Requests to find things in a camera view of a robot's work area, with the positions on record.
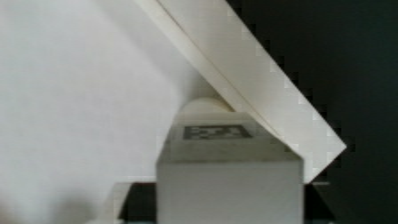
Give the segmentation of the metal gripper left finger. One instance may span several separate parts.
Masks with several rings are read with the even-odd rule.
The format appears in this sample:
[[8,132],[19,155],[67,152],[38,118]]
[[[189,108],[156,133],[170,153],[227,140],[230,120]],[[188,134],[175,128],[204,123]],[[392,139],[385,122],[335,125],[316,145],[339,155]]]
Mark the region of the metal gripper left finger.
[[156,183],[117,183],[86,224],[156,224]]

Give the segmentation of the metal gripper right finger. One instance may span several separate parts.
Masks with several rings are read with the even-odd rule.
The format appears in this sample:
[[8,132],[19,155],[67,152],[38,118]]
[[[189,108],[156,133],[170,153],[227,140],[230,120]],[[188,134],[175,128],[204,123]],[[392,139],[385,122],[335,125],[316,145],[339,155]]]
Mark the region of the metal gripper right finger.
[[349,210],[332,184],[305,185],[303,224],[349,224]]

